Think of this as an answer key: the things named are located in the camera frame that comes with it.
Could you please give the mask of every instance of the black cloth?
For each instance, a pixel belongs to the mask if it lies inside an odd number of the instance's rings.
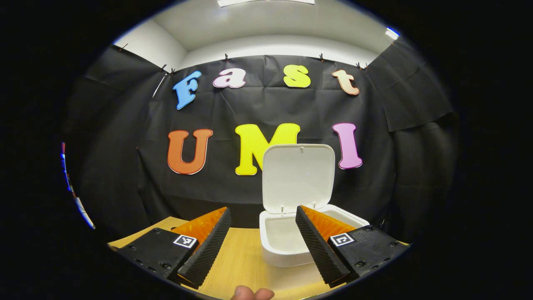
[[[165,75],[118,49],[107,49],[75,82],[63,127],[74,191],[108,239],[151,225],[138,193],[136,147],[146,103]]]
[[[303,65],[311,84],[290,88],[286,65]],[[246,71],[245,86],[215,88],[228,68]],[[299,56],[252,56],[212,61],[173,74],[111,47],[78,81],[69,102],[67,168],[95,225],[123,237],[168,216],[193,219],[222,206],[233,227],[257,228],[262,204],[259,165],[239,176],[240,136],[256,124],[270,141],[282,123],[296,123],[298,143],[327,144],[336,156],[330,204],[380,226],[406,242],[421,232],[428,212],[445,204],[457,155],[456,122],[446,88],[401,38],[366,69]],[[332,72],[352,75],[357,96]],[[196,97],[176,109],[173,86],[199,70]],[[353,123],[362,166],[342,170],[332,126]],[[211,129],[207,157],[193,175],[167,163],[168,134],[186,130],[182,158],[192,161],[197,129]]]

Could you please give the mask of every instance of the white box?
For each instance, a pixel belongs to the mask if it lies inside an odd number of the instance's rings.
[[[355,228],[370,225],[328,204],[335,179],[335,152],[328,145],[287,144],[269,147],[263,156],[263,206],[259,215],[266,263],[277,267],[308,264],[313,258],[296,225],[304,205]]]

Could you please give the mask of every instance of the wooden surface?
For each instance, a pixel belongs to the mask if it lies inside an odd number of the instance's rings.
[[[170,230],[186,222],[168,217],[108,245],[121,248],[152,228]],[[259,229],[230,228],[204,284],[196,291],[229,300],[239,285],[248,286],[254,291],[271,289],[276,294],[274,300],[304,299],[332,290],[323,282],[314,263],[286,268],[266,264],[261,255]]]

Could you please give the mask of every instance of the fingertip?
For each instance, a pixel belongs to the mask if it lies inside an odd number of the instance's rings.
[[[274,291],[270,289],[260,288],[255,292],[255,300],[270,300],[274,296]]]
[[[254,300],[254,292],[247,286],[237,286],[231,300]]]

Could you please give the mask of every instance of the blue letter f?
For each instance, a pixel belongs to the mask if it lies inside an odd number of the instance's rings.
[[[177,109],[182,109],[185,105],[191,103],[195,99],[195,94],[190,94],[190,91],[196,91],[198,88],[198,82],[195,78],[201,76],[200,71],[195,71],[191,75],[187,76],[184,80],[176,83],[172,88],[177,94]]]

